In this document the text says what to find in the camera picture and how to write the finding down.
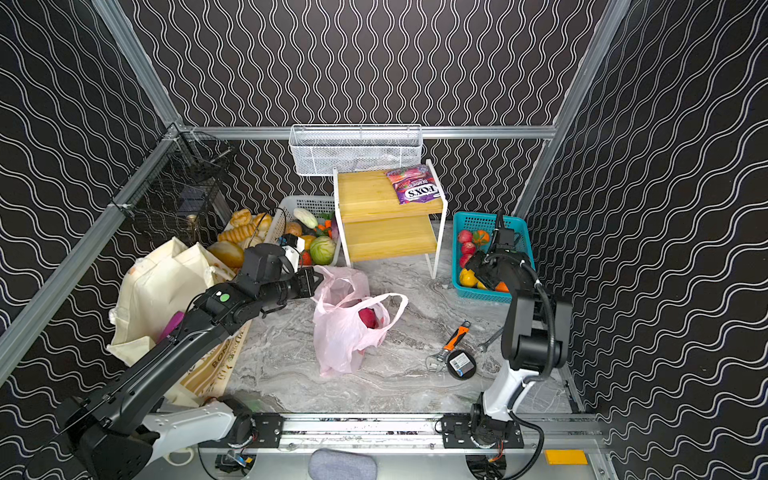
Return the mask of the pink dragon fruit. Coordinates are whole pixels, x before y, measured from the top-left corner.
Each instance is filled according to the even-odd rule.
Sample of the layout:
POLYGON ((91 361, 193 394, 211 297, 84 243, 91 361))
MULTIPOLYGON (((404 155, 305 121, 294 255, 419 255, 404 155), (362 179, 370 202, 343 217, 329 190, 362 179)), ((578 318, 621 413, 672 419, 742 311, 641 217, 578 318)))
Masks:
POLYGON ((358 312, 361 322, 368 329, 377 329, 379 326, 378 316, 373 308, 363 308, 358 312))

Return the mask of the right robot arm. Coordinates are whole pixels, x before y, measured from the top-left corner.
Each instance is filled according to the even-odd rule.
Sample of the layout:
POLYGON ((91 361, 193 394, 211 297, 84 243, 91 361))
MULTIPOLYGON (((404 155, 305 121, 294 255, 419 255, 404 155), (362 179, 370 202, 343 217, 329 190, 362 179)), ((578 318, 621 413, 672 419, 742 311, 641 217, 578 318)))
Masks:
POLYGON ((502 367, 473 404, 470 424, 477 446, 502 447, 523 425, 517 413, 531 387, 566 360, 571 306, 552 299, 523 253, 478 252, 467 266, 486 287, 505 284, 511 295, 499 335, 502 367))

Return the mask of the cream canvas tote bag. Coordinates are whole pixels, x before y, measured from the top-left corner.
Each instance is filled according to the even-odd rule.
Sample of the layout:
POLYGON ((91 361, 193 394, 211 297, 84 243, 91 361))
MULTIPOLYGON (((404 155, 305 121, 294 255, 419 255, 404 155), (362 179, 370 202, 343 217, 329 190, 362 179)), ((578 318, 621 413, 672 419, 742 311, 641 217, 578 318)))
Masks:
MULTIPOLYGON (((232 280, 235 272, 202 245, 172 238, 138 259, 122 280, 109 312, 114 336, 107 350, 127 366, 135 364, 173 329, 172 318, 208 288, 232 280)), ((173 404, 196 407, 224 395, 250 326, 229 334, 190 367, 165 394, 173 404)))

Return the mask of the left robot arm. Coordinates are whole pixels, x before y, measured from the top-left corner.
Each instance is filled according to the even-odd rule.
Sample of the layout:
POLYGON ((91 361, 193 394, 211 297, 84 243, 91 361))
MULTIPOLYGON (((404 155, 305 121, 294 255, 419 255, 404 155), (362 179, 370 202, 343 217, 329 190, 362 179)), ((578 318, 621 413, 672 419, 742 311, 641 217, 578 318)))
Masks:
POLYGON ((323 276, 301 267, 300 253, 274 244, 245 252, 235 278, 196 297, 182 322, 117 380, 56 411, 63 446, 94 479, 132 479, 148 464, 186 447, 252 438, 250 409, 235 400, 171 414, 153 409, 212 349, 248 321, 310 298, 323 276))

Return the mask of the purple snack packet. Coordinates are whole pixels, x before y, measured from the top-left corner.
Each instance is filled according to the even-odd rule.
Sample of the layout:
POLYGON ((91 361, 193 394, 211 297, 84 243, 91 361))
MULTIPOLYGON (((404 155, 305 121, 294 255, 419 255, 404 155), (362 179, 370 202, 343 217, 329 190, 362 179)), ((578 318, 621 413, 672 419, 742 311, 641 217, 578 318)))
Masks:
POLYGON ((184 315, 184 312, 177 311, 168 321, 161 334, 158 336, 157 341, 162 341, 163 339, 167 338, 181 324, 184 319, 184 315))

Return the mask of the pink plastic grocery bag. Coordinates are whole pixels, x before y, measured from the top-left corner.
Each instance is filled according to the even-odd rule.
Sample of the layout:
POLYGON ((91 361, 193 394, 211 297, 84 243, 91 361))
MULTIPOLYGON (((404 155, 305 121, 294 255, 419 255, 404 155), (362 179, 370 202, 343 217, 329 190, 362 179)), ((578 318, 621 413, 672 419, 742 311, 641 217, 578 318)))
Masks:
POLYGON ((313 344, 320 375, 335 377, 359 370, 364 353, 379 347, 387 333, 403 316, 409 299, 401 293, 373 296, 367 275, 348 267, 316 266, 324 281, 312 300, 313 344), (358 312, 373 308, 379 319, 377 329, 368 329, 358 312))

